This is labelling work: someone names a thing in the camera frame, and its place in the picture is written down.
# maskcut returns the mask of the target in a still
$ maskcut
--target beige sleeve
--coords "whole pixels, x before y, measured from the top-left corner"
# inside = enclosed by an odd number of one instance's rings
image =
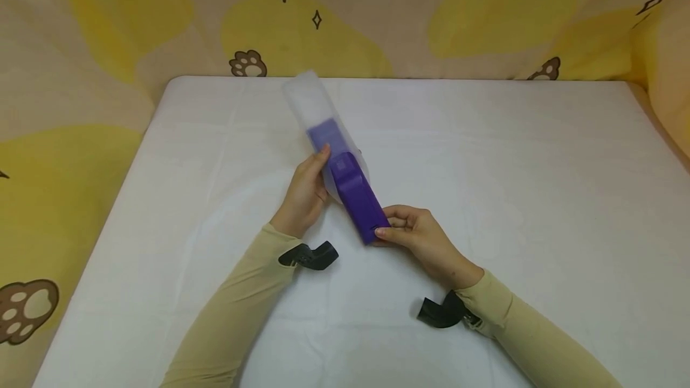
[[[482,320],[471,328],[495,338],[538,388],[621,387],[590,352],[489,271],[455,293]]]
[[[301,243],[266,225],[206,303],[172,359],[161,387],[230,387],[294,266],[278,263]]]

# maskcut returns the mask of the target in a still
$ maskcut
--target white table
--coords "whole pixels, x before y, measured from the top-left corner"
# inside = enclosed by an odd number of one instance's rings
[[[154,387],[309,153],[282,78],[165,91],[35,387]],[[383,205],[455,245],[626,387],[687,387],[690,177],[625,83],[325,80]],[[331,205],[241,387],[521,387],[496,344],[414,319],[445,291]]]

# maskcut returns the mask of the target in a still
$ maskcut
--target purple plastic case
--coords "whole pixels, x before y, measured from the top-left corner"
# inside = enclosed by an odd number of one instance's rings
[[[350,152],[338,123],[328,119],[321,125],[306,131],[315,151],[324,144],[331,145],[331,158],[327,168],[331,170],[338,195],[362,237],[364,244],[376,241],[376,228],[389,228],[390,224],[369,186],[367,177],[357,159]]]

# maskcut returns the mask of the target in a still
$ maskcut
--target fabric backdrop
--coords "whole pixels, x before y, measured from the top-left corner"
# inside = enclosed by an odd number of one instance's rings
[[[627,80],[690,153],[689,5],[0,0],[0,387],[31,385],[169,79]]]

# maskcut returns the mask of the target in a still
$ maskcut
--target paw print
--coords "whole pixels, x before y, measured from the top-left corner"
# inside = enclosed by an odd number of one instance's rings
[[[560,58],[554,57],[544,62],[539,71],[530,75],[528,80],[555,80],[558,78],[560,68]]]
[[[26,342],[53,315],[58,300],[58,286],[50,280],[0,288],[0,344]]]
[[[236,77],[264,77],[267,74],[266,64],[261,60],[261,54],[254,50],[237,51],[235,58],[230,61],[232,75]]]

